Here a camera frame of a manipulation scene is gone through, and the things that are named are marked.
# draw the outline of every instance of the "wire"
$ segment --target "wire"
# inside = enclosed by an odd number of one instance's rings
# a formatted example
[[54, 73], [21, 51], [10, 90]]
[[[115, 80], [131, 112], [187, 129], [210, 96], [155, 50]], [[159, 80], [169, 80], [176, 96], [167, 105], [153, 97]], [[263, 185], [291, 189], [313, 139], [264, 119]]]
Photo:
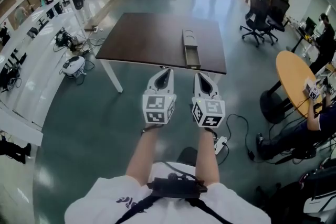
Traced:
[[218, 166], [221, 165], [221, 164], [227, 159], [227, 157], [228, 157], [228, 155], [229, 155], [229, 153], [230, 153], [230, 149], [229, 149], [229, 147], [227, 146], [227, 144], [224, 143], [223, 145], [226, 146], [226, 148], [227, 148], [227, 154], [226, 154], [226, 156], [224, 157], [224, 159], [218, 164]]

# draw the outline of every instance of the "grey floor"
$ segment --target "grey floor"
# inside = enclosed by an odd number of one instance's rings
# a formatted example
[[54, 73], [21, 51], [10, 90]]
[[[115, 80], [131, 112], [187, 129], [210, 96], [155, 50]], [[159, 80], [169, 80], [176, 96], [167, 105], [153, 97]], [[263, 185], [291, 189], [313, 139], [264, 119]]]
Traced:
[[[256, 48], [253, 37], [242, 41], [241, 35], [246, 32], [239, 31], [239, 25], [245, 24], [247, 11], [243, 0], [122, 0], [101, 23], [104, 32], [92, 37], [107, 37], [124, 12], [169, 13], [218, 21], [227, 66], [227, 75], [222, 77], [219, 90], [226, 102], [226, 114], [236, 113], [248, 120], [247, 143], [255, 152], [255, 135], [258, 132], [267, 135], [272, 126], [260, 111], [259, 97], [278, 81], [277, 54], [286, 46], [294, 46], [297, 39], [291, 29], [287, 29], [276, 33], [279, 43], [273, 47], [265, 42]], [[89, 59], [96, 68], [88, 72], [81, 86], [72, 80], [63, 80], [43, 127], [44, 139], [37, 153], [34, 176], [37, 223], [41, 219], [49, 224], [63, 223], [66, 208], [84, 196], [98, 177], [123, 175], [140, 129], [144, 127], [142, 94], [159, 67], [113, 62], [111, 65], [124, 88], [119, 94], [102, 65], [93, 56]], [[197, 147], [197, 126], [189, 108], [193, 76], [192, 70], [175, 70], [176, 108], [169, 125], [160, 130], [157, 160], [175, 161], [183, 148]], [[285, 97], [282, 88], [277, 92]], [[295, 112], [286, 120], [297, 117]], [[286, 122], [275, 126], [272, 136]], [[258, 200], [255, 194], [258, 185], [272, 193], [275, 183], [285, 185], [295, 181], [325, 158], [318, 153], [314, 159], [299, 165], [253, 163], [244, 146], [245, 123], [231, 117], [229, 125], [232, 130], [228, 142], [230, 154], [219, 167], [221, 182], [254, 204]], [[228, 136], [225, 123], [218, 133]], [[218, 161], [226, 153], [222, 151]]]

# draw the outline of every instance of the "table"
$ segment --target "table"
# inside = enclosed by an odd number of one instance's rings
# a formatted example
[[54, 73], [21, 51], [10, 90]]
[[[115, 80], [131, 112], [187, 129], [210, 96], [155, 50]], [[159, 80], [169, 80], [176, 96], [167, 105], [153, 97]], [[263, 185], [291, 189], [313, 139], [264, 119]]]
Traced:
[[299, 44], [301, 43], [301, 41], [303, 41], [303, 40], [307, 41], [307, 40], [306, 40], [306, 35], [310, 37], [310, 35], [308, 35], [308, 34], [306, 33], [306, 31], [305, 31], [304, 29], [302, 29], [301, 27], [299, 27], [299, 28], [295, 28], [295, 30], [296, 30], [296, 32], [298, 32], [298, 33], [300, 34], [300, 39], [299, 39], [299, 41], [296, 43], [296, 45], [295, 45], [292, 49], [289, 48], [288, 46], [286, 46], [286, 49], [287, 49], [288, 51], [291, 51], [291, 52], [295, 52], [296, 48], [299, 46]]
[[[276, 60], [277, 72], [280, 81], [278, 81], [270, 90], [265, 91], [260, 97], [260, 108], [264, 117], [271, 123], [279, 123], [285, 117], [285, 112], [293, 106], [302, 116], [307, 117], [308, 101], [303, 93], [303, 85], [307, 78], [315, 81], [316, 78], [309, 66], [293, 52], [282, 51], [278, 54]], [[283, 86], [288, 98], [282, 100], [275, 91]], [[322, 102], [319, 96], [317, 103]]]
[[201, 68], [215, 73], [214, 81], [226, 74], [223, 42], [218, 22], [155, 13], [124, 13], [96, 55], [119, 92], [122, 87], [108, 61], [146, 63], [187, 68], [182, 30], [193, 30]]

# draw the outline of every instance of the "computer monitor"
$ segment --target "computer monitor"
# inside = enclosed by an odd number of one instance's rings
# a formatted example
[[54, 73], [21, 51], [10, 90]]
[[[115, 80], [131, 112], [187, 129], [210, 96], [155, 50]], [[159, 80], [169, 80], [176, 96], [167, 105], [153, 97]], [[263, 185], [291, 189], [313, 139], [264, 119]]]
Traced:
[[306, 28], [304, 29], [305, 32], [311, 36], [312, 34], [314, 34], [315, 27], [316, 23], [314, 23], [314, 21], [308, 17], [306, 20]]

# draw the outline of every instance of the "round wooden table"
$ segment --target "round wooden table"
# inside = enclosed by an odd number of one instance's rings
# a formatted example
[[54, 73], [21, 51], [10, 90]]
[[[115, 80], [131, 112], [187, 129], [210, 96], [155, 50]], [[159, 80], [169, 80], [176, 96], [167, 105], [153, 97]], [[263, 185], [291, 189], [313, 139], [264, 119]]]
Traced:
[[[279, 123], [285, 117], [285, 112], [293, 106], [301, 115], [307, 117], [308, 100], [303, 93], [303, 85], [307, 78], [315, 81], [316, 78], [309, 66], [297, 55], [290, 51], [282, 51], [276, 60], [277, 72], [280, 81], [270, 90], [262, 93], [260, 107], [265, 118], [271, 123]], [[283, 86], [288, 98], [282, 100], [275, 91]], [[316, 103], [322, 102], [319, 96]]]

